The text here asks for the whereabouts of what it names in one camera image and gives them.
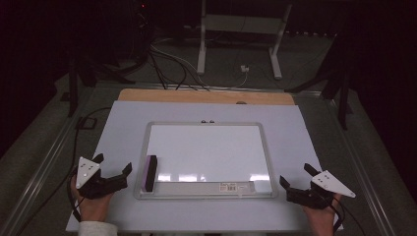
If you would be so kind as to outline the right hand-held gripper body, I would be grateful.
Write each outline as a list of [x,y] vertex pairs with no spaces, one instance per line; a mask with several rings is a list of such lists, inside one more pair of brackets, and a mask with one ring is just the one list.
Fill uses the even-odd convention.
[[330,207],[334,194],[355,198],[356,194],[334,177],[329,171],[320,172],[316,169],[307,169],[312,176],[310,188],[299,190],[286,183],[286,200],[313,209]]

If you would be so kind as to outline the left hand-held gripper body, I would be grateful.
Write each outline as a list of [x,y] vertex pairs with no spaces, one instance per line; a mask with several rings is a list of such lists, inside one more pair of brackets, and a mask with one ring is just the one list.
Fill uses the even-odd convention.
[[81,157],[77,168],[76,189],[89,200],[111,195],[105,189],[106,180],[101,177],[100,164]]

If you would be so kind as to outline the black whiteboard eraser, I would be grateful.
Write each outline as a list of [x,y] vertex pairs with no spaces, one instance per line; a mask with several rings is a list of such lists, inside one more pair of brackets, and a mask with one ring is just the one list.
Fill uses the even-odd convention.
[[141,181],[141,190],[146,193],[153,191],[157,170],[157,157],[155,155],[148,155],[144,166],[143,177]]

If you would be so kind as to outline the silver framed whiteboard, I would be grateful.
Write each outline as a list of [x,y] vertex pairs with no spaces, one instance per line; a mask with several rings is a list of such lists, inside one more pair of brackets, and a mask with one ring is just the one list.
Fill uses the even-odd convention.
[[[153,191],[141,190],[148,155]],[[277,187],[259,123],[148,123],[134,196],[138,200],[274,198]]]

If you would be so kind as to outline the person's right hand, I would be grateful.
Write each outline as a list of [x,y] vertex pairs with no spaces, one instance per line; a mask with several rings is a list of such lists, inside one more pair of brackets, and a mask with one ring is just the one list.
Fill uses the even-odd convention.
[[302,209],[307,216],[312,233],[313,230],[333,231],[335,212],[331,207],[327,207],[325,209],[313,209],[303,206]]

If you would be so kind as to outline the person's left hand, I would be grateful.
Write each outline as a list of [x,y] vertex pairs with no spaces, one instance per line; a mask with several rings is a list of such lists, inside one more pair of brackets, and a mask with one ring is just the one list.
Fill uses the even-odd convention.
[[106,220],[109,205],[113,197],[112,194],[106,195],[99,199],[89,200],[82,197],[76,188],[76,177],[71,179],[72,195],[76,198],[79,206],[79,213],[81,221],[98,221],[104,222]]

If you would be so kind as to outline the black tripod stand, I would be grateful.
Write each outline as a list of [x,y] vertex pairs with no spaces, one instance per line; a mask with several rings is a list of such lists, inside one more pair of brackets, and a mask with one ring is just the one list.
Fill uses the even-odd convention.
[[108,69],[103,64],[87,56],[86,54],[73,55],[69,58],[69,92],[66,99],[70,102],[68,116],[72,117],[79,105],[78,80],[86,87],[94,87],[97,79],[93,71],[98,71],[121,84],[132,85],[134,82],[125,79],[115,71]]
[[350,71],[355,57],[355,40],[348,34],[340,32],[333,40],[325,59],[316,76],[294,88],[286,88],[285,92],[299,93],[313,85],[326,81],[321,91],[323,99],[332,100],[338,95],[337,120],[346,130],[346,114],[348,108],[348,91]]

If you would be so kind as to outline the dark device with red light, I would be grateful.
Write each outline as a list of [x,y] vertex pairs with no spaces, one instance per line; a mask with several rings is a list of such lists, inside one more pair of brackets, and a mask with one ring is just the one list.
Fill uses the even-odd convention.
[[148,0],[131,0],[131,18],[137,35],[145,36],[152,32],[153,20]]

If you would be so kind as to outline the grey metal stand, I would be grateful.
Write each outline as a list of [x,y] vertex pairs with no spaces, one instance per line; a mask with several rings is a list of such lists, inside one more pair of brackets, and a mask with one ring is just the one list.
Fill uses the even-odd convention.
[[280,80],[282,78],[282,73],[277,58],[277,52],[284,36],[291,9],[292,5],[286,4],[283,16],[280,18],[216,15],[207,13],[207,0],[202,0],[201,37],[197,74],[203,75],[205,73],[207,54],[206,32],[208,30],[261,33],[275,35],[275,44],[268,49],[268,56],[271,63],[273,77]]

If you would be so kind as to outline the black square frame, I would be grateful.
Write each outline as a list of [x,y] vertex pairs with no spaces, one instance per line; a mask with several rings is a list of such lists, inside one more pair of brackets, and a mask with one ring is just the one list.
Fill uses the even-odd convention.
[[76,125],[77,130],[93,130],[96,127],[97,119],[91,117],[80,117]]

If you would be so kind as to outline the metal floor rail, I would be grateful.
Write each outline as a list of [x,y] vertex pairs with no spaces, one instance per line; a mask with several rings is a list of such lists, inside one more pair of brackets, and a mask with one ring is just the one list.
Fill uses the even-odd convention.
[[337,100],[325,100],[378,232],[381,236],[398,236],[393,208],[388,200],[391,193],[386,193],[386,187],[397,180],[397,173],[385,146],[360,104],[347,103],[347,128],[344,129],[337,117],[341,106],[336,103]]
[[69,167],[72,155],[63,148],[93,92],[93,88],[82,90],[73,115],[68,114],[66,102],[53,99],[0,160],[0,236],[20,232],[36,209],[34,203],[44,200],[38,194],[60,156],[64,167]]

